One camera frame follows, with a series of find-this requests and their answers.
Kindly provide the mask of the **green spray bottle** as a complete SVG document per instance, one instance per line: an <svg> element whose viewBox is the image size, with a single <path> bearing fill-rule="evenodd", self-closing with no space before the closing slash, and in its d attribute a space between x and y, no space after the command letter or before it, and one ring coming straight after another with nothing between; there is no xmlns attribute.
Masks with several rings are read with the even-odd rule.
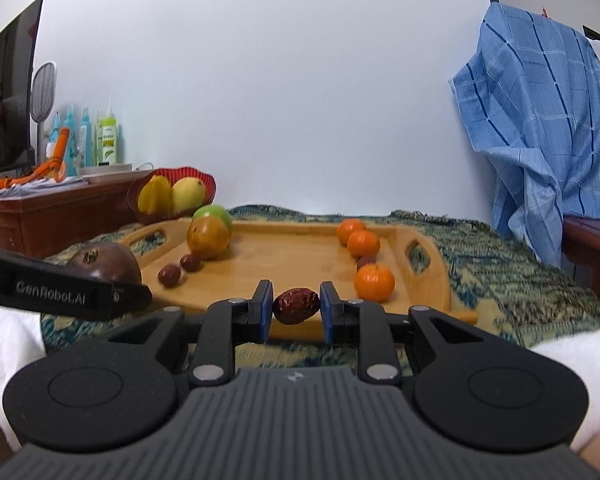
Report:
<svg viewBox="0 0 600 480"><path fill-rule="evenodd" d="M109 99L106 112L98 118L96 148L98 166L111 166L117 163L118 122L112 109L112 99Z"/></svg>

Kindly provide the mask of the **white towel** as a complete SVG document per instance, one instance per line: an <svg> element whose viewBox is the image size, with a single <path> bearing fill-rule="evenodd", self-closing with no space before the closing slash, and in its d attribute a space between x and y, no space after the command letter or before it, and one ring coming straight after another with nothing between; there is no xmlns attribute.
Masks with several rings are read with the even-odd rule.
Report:
<svg viewBox="0 0 600 480"><path fill-rule="evenodd" d="M20 443L2 407L9 379L26 365L116 325L115 322L83 322L0 307L0 431L12 450L19 450ZM600 329L545 341L532 350L571 368L588 389L590 406L571 443L573 451L581 452L600 436ZM329 350L310 344L270 344L265 347L245 344L238 350L238 363L268 367L321 366L343 362L351 356L351 352L342 349Z"/></svg>

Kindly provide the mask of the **small orange mandarin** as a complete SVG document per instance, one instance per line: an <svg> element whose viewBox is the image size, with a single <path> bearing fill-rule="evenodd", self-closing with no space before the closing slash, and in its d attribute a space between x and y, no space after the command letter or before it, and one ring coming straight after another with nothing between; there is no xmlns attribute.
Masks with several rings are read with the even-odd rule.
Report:
<svg viewBox="0 0 600 480"><path fill-rule="evenodd" d="M346 247L348 244L349 237L358 231L364 231L366 229L366 223L357 218L344 219L339 223L336 231L337 240L339 244Z"/></svg>

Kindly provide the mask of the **dark purple round fruit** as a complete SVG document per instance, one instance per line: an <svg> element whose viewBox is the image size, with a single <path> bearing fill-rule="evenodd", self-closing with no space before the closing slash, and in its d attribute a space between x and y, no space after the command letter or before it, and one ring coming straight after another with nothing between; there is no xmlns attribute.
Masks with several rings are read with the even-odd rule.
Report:
<svg viewBox="0 0 600 480"><path fill-rule="evenodd" d="M120 243L97 242L80 248L67 268L107 282L142 284L142 272L135 256Z"/></svg>

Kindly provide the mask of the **dark wooden chair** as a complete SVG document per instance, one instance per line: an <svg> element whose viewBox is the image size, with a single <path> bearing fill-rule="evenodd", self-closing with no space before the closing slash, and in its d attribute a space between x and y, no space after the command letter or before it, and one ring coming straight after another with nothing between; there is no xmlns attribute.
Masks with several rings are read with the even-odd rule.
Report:
<svg viewBox="0 0 600 480"><path fill-rule="evenodd" d="M562 226L562 252L592 271L592 289L600 298L600 220L567 216Z"/></svg>

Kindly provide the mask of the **yellow starfruit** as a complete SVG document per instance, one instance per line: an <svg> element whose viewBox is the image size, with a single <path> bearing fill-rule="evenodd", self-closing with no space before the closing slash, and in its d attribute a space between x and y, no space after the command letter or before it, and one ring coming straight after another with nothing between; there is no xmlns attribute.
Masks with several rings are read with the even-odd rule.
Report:
<svg viewBox="0 0 600 480"><path fill-rule="evenodd" d="M142 214L160 218L170 217L172 186L165 176L152 176L137 197L137 209Z"/></svg>

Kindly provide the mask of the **green apple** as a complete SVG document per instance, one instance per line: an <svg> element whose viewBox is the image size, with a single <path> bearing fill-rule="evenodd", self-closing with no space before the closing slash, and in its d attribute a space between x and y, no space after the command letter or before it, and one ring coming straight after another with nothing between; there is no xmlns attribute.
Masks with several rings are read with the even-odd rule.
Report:
<svg viewBox="0 0 600 480"><path fill-rule="evenodd" d="M193 215L194 220L206 217L218 218L230 232L233 231L233 219L223 206L217 204L204 205L197 209Z"/></svg>

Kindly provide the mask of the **yellow mango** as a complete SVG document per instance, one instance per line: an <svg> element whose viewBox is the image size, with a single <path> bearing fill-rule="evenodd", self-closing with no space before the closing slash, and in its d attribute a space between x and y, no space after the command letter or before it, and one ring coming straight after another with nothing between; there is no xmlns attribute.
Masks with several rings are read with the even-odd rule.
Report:
<svg viewBox="0 0 600 480"><path fill-rule="evenodd" d="M204 204L207 187L203 180L185 177L177 180L172 186L172 214L177 216L186 211L196 210Z"/></svg>

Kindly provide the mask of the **wooden sideboard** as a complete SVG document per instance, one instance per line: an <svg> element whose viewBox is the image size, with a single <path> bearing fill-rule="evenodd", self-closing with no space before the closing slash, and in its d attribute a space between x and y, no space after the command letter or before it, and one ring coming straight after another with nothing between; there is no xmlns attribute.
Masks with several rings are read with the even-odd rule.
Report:
<svg viewBox="0 0 600 480"><path fill-rule="evenodd" d="M0 200L0 247L44 258L133 223L126 202L131 184L148 175L89 178L38 195Z"/></svg>

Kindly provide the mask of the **medium orange tangerine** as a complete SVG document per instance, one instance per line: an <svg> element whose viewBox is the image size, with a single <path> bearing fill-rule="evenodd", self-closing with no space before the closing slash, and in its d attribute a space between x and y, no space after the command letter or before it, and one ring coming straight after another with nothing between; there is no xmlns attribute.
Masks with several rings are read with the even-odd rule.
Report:
<svg viewBox="0 0 600 480"><path fill-rule="evenodd" d="M382 304L393 294L396 279L388 268L379 263L367 263L355 273L354 288L358 298Z"/></svg>

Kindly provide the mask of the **large yellow-orange orange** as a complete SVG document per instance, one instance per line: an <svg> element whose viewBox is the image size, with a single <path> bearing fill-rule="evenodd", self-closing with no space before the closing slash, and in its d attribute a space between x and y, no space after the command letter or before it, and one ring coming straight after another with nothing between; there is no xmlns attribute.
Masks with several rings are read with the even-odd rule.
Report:
<svg viewBox="0 0 600 480"><path fill-rule="evenodd" d="M186 233L189 251L201 258L211 260L223 255L230 244L230 230L215 216L205 216L189 223Z"/></svg>

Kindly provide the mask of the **bamboo serving tray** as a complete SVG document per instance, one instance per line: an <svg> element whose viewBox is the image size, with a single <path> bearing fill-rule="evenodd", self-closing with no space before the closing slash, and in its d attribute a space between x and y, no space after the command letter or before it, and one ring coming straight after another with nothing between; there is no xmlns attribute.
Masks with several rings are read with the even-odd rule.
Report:
<svg viewBox="0 0 600 480"><path fill-rule="evenodd" d="M276 294L305 287L318 290L331 282L343 299L353 299L355 263L336 237L333 223L235 221L230 246L219 259L186 273L174 288L158 281L159 271L176 263L188 251L185 220L144 226L122 238L132 247L149 237L158 238L137 261L143 282L152 293L153 309L179 307L189 315L201 314L217 301L248 299L262 280L273 284ZM448 270L436 244L408 226L378 226L370 230L380 239L378 261L388 266L396 288L384 308L404 314L413 306L435 308L474 324L478 315L468 308L453 307Z"/></svg>

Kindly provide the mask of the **black monitor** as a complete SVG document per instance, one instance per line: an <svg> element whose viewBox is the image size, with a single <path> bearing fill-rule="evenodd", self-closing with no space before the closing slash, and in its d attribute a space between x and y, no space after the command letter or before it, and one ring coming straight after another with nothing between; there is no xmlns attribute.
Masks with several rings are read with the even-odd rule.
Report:
<svg viewBox="0 0 600 480"><path fill-rule="evenodd" d="M44 0L34 0L0 32L0 172L32 160L30 95Z"/></svg>

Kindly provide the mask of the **red jujube date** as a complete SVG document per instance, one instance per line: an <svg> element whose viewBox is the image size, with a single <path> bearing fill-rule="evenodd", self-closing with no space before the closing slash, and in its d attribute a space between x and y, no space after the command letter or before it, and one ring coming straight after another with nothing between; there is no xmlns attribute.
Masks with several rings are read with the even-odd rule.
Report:
<svg viewBox="0 0 600 480"><path fill-rule="evenodd" d="M186 273L194 273L201 265L201 258L195 254L185 254L180 259L180 266Z"/></svg>
<svg viewBox="0 0 600 480"><path fill-rule="evenodd" d="M182 271L179 266L173 263L166 264L159 272L158 272L158 282L164 288L173 288L180 284L182 277Z"/></svg>
<svg viewBox="0 0 600 480"><path fill-rule="evenodd" d="M285 325L297 325L320 310L321 301L316 292L308 288L292 288L282 292L273 302L277 321Z"/></svg>
<svg viewBox="0 0 600 480"><path fill-rule="evenodd" d="M374 264L377 262L376 256L365 256L358 259L356 262L356 268L360 270L363 266L367 266L368 264Z"/></svg>

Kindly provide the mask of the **teal bottle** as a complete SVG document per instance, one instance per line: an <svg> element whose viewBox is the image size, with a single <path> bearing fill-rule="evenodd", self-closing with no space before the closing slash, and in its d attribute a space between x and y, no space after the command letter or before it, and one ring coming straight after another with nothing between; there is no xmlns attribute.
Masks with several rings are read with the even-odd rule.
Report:
<svg viewBox="0 0 600 480"><path fill-rule="evenodd" d="M93 127L90 111L87 107L82 110L79 128L79 150L80 166L91 167L93 165Z"/></svg>
<svg viewBox="0 0 600 480"><path fill-rule="evenodd" d="M76 176L76 121L74 120L74 106L69 104L66 109L62 128L69 131L64 154L64 163L66 165L66 176Z"/></svg>

